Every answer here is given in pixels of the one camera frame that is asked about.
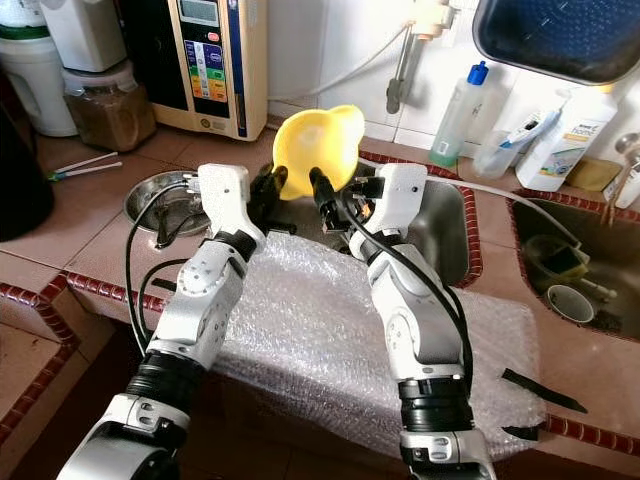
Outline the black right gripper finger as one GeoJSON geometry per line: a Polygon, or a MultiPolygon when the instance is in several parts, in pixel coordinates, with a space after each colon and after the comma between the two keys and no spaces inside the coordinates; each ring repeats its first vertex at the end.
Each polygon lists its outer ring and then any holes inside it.
{"type": "Polygon", "coordinates": [[[340,209],[338,193],[328,175],[319,166],[314,166],[308,173],[308,179],[314,188],[314,201],[319,210],[321,228],[325,233],[346,233],[349,223],[340,209]]]}

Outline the yellow plastic bowl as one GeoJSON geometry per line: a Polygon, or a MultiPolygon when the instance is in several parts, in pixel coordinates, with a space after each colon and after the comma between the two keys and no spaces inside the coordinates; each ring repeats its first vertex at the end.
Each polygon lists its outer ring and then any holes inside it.
{"type": "Polygon", "coordinates": [[[292,201],[314,196],[308,173],[315,166],[329,179],[333,189],[346,186],[355,175],[364,133],[364,111],[355,105],[303,110],[285,119],[271,150],[274,168],[287,169],[280,198],[292,201]]]}

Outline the stainless steel dish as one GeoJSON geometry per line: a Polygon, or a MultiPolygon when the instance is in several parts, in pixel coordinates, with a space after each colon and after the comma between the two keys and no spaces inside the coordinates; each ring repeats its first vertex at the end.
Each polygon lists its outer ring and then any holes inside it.
{"type": "MultiPolygon", "coordinates": [[[[174,197],[189,193],[189,189],[195,188],[197,184],[196,172],[191,172],[191,170],[178,170],[178,172],[163,172],[152,175],[146,180],[141,180],[137,186],[131,189],[127,200],[125,200],[125,214],[127,214],[129,220],[136,220],[143,207],[156,195],[160,195],[155,205],[143,215],[143,220],[140,223],[142,230],[156,233],[156,207],[161,207],[166,202],[174,200],[174,197]]],[[[201,236],[201,234],[209,230],[209,218],[205,214],[202,202],[201,207],[201,214],[196,218],[192,218],[186,224],[186,229],[183,230],[182,236],[179,237],[201,236]]]]}

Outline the white plastic chopstick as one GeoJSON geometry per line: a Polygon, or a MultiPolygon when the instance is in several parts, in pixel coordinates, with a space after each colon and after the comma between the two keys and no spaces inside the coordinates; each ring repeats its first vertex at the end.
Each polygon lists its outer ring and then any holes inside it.
{"type": "Polygon", "coordinates": [[[104,170],[119,168],[119,166],[123,166],[123,161],[119,161],[119,163],[104,164],[101,166],[87,166],[87,168],[81,168],[77,170],[68,170],[68,172],[55,172],[55,173],[52,173],[50,177],[47,178],[47,180],[49,180],[50,183],[58,183],[58,182],[61,182],[61,180],[64,180],[70,177],[78,177],[78,175],[104,172],[104,170]]]}
{"type": "Polygon", "coordinates": [[[50,173],[49,177],[65,177],[65,175],[68,175],[74,169],[81,168],[81,166],[87,166],[92,163],[97,163],[97,161],[109,159],[109,157],[115,157],[116,155],[118,155],[118,152],[109,152],[109,154],[104,154],[97,157],[91,157],[91,159],[88,160],[83,160],[81,161],[81,163],[73,163],[70,165],[61,166],[61,168],[56,169],[55,172],[50,173]]]}

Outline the soap bottle blue cap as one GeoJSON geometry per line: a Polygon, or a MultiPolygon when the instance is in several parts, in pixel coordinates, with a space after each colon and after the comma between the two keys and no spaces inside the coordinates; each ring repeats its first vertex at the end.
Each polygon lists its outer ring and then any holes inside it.
{"type": "Polygon", "coordinates": [[[428,160],[438,166],[457,164],[468,132],[486,99],[486,78],[490,72],[486,61],[471,65],[465,78],[454,87],[442,123],[429,148],[428,160]]]}

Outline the clear plastic cup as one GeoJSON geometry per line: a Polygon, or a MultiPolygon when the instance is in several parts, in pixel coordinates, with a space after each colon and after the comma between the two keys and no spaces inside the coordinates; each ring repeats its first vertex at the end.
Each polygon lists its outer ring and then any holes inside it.
{"type": "Polygon", "coordinates": [[[490,133],[474,157],[475,173],[483,178],[502,177],[529,143],[530,136],[526,129],[490,133]]]}

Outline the beige water ionizer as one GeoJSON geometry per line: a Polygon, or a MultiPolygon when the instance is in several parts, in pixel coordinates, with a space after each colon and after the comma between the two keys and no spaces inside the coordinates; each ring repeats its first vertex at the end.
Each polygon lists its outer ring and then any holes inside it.
{"type": "Polygon", "coordinates": [[[256,141],[268,119],[265,0],[168,0],[187,131],[256,141]]]}

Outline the white detergent bottle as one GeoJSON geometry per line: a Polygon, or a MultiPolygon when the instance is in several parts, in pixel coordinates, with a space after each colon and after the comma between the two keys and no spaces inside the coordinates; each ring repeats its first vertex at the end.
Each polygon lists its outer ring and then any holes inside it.
{"type": "Polygon", "coordinates": [[[573,90],[559,108],[556,122],[545,129],[517,165],[518,183],[525,189],[554,192],[575,168],[591,143],[616,115],[613,84],[573,90]]]}

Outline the small bowl green sponge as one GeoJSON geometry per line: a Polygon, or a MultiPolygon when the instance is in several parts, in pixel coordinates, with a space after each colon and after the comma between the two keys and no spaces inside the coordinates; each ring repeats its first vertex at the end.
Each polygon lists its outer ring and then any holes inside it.
{"type": "Polygon", "coordinates": [[[590,256],[557,236],[532,236],[522,243],[521,253],[527,278],[538,293],[552,285],[576,282],[588,273],[590,256]]]}

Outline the yellow sponge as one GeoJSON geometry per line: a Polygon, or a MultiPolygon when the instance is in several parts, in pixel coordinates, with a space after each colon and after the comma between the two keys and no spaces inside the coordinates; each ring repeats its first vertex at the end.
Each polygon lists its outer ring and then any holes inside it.
{"type": "Polygon", "coordinates": [[[573,166],[564,183],[584,191],[600,192],[621,172],[621,164],[585,156],[573,166]]]}

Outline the white mug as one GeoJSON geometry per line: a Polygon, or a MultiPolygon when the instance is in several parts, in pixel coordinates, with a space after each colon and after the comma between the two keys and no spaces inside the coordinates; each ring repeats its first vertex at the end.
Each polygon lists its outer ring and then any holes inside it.
{"type": "Polygon", "coordinates": [[[544,293],[544,300],[558,315],[567,317],[572,323],[589,324],[595,319],[593,303],[584,293],[570,285],[550,285],[544,293]]]}

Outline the white plastic container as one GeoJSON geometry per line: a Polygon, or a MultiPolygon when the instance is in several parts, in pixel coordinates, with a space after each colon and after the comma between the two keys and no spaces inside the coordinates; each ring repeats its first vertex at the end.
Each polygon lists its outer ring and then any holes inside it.
{"type": "Polygon", "coordinates": [[[113,0],[38,0],[67,69],[101,73],[127,59],[113,0]]]}

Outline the dark blue tray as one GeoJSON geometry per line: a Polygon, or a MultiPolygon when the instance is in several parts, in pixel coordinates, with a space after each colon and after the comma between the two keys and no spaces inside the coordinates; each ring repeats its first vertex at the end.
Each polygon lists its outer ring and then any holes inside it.
{"type": "Polygon", "coordinates": [[[490,60],[612,84],[640,67],[640,0],[477,0],[472,35],[490,60]]]}

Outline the long black tape strip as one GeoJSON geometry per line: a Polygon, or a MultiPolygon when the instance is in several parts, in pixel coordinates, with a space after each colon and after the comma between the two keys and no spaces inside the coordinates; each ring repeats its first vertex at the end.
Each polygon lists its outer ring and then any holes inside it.
{"type": "Polygon", "coordinates": [[[549,387],[544,387],[544,385],[539,383],[539,381],[527,378],[527,376],[522,375],[520,372],[516,372],[515,370],[504,370],[503,374],[500,375],[500,378],[517,385],[517,387],[529,390],[529,392],[534,393],[536,397],[543,399],[545,402],[557,404],[559,407],[580,413],[589,412],[588,408],[577,401],[577,399],[566,396],[566,394],[559,393],[557,390],[552,390],[549,387]]]}

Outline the chrome wall tap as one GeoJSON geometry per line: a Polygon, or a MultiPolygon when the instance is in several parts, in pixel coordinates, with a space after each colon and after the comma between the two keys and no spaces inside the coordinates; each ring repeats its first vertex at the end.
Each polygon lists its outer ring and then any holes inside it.
{"type": "Polygon", "coordinates": [[[388,114],[398,114],[404,100],[410,96],[413,78],[426,45],[443,36],[454,22],[457,9],[451,0],[413,0],[410,18],[404,23],[404,35],[399,52],[396,73],[387,86],[385,110],[388,114]]]}

